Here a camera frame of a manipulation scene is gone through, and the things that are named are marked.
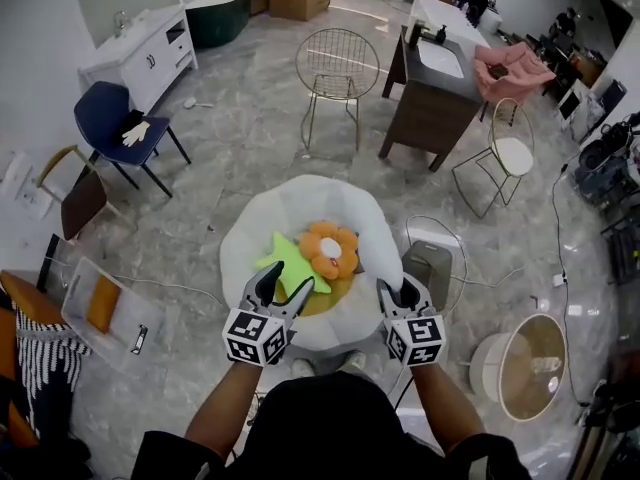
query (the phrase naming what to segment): grey marble floor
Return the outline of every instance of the grey marble floor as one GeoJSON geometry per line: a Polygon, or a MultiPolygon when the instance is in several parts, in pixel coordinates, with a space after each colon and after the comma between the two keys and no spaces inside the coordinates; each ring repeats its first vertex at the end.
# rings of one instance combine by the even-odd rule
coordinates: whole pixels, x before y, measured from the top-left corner
{"type": "MultiPolygon", "coordinates": [[[[218,248],[224,234],[253,195],[299,174],[335,177],[370,191],[398,244],[409,216],[436,217],[463,241],[470,279],[496,283],[525,265],[497,288],[466,286],[450,319],[446,367],[478,408],[488,431],[513,439],[533,475],[561,478],[578,434],[575,419],[579,414],[566,376],[542,417],[517,424],[499,406],[471,392],[465,366],[485,337],[513,329],[533,312],[546,311],[562,321],[565,292],[551,286],[552,275],[560,271],[551,187],[577,148],[555,124],[552,102],[541,94],[527,101],[525,109],[536,134],[534,169],[509,207],[494,207],[482,221],[462,201],[451,167],[486,147],[488,120],[474,120],[437,173],[427,169],[426,154],[404,146],[395,145],[382,161],[377,150],[401,94],[401,87],[396,86],[390,100],[380,97],[385,73],[362,100],[363,135],[358,153],[353,123],[344,107],[330,101],[318,102],[310,153],[299,138],[308,91],[297,78],[293,58],[302,40],[321,28],[349,28],[373,44],[386,70],[400,25],[406,20],[403,10],[408,8],[408,4],[390,0],[332,0],[328,12],[308,23],[260,15],[232,43],[200,53],[200,70],[186,73],[156,111],[171,117],[193,159],[193,165],[187,167],[167,139],[160,145],[160,156],[150,162],[174,198],[168,200],[142,172],[130,171],[141,185],[138,192],[111,166],[101,165],[113,186],[114,203],[135,219],[139,230],[132,233],[108,216],[101,217],[84,233],[81,247],[113,274],[188,285],[221,298],[218,248]],[[182,102],[188,96],[212,103],[214,108],[185,110],[182,102]]],[[[461,176],[470,198],[481,204],[491,190],[490,181],[473,168],[463,170],[461,176]]],[[[558,184],[556,197],[570,286],[567,324],[573,381],[578,396],[585,399],[617,336],[616,300],[607,285],[598,215],[576,194],[569,176],[558,184]]],[[[79,254],[68,248],[59,252],[67,262],[79,254]]],[[[56,275],[68,281],[69,269],[57,269],[56,275]]],[[[462,275],[460,257],[455,259],[454,270],[462,275]]],[[[142,377],[121,375],[95,354],[84,362],[74,401],[73,431],[90,446],[93,467],[106,479],[130,475],[146,430],[184,432],[228,364],[220,339],[226,308],[202,293],[125,282],[157,300],[166,322],[158,357],[142,377]]],[[[452,280],[449,304],[460,288],[452,280]]],[[[371,354],[367,371],[390,390],[398,369],[379,349],[377,352],[371,354]]],[[[267,390],[288,375],[286,364],[270,369],[260,389],[267,390]]],[[[402,407],[418,407],[415,393],[409,392],[402,407]]],[[[414,421],[413,426],[423,421],[414,421]]]]}

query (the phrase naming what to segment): pink armchair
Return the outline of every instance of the pink armchair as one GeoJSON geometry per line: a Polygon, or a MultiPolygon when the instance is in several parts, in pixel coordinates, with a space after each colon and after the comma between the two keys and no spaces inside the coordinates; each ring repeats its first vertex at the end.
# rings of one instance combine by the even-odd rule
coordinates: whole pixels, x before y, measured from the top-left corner
{"type": "Polygon", "coordinates": [[[556,77],[526,43],[493,49],[476,46],[474,64],[478,89],[486,101],[480,121],[489,103],[497,103],[503,98],[513,98],[523,103],[534,89],[556,77]],[[509,74],[498,80],[493,78],[489,74],[489,67],[496,64],[505,66],[509,74]]]}

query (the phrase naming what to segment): navy blue chair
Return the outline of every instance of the navy blue chair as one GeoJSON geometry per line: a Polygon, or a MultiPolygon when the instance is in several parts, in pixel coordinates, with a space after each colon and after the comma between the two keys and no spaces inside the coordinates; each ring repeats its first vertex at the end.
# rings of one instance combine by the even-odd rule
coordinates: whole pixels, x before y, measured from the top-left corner
{"type": "Polygon", "coordinates": [[[109,160],[137,190],[140,190],[140,187],[120,164],[142,167],[165,194],[173,197],[169,189],[147,166],[147,160],[151,153],[158,154],[156,146],[165,132],[169,132],[169,136],[175,142],[184,159],[188,164],[191,163],[187,153],[169,126],[170,121],[168,118],[144,116],[142,120],[149,123],[144,140],[136,142],[131,147],[123,145],[120,135],[127,131],[125,129],[126,123],[127,120],[130,120],[131,114],[129,110],[129,89],[109,82],[94,83],[80,98],[80,101],[76,103],[73,112],[84,140],[101,156],[109,160]]]}

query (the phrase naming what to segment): striped fabric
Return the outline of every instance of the striped fabric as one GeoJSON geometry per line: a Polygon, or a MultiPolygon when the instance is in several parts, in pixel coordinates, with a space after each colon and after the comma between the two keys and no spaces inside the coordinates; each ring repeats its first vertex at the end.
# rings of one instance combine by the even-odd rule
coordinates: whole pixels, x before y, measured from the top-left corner
{"type": "Polygon", "coordinates": [[[38,439],[43,438],[43,427],[50,416],[44,414],[52,405],[45,397],[62,400],[71,407],[72,393],[80,375],[81,357],[90,349],[75,337],[67,325],[44,325],[29,319],[13,303],[16,311],[18,364],[27,402],[23,414],[38,439]]]}

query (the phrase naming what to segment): white sink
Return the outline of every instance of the white sink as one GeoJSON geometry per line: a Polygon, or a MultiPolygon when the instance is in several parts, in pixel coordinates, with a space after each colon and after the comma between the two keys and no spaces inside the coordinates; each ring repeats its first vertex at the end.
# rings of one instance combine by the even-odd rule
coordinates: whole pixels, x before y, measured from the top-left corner
{"type": "Polygon", "coordinates": [[[428,68],[456,78],[464,78],[458,57],[444,46],[421,39],[418,41],[418,52],[420,60],[428,68]]]}

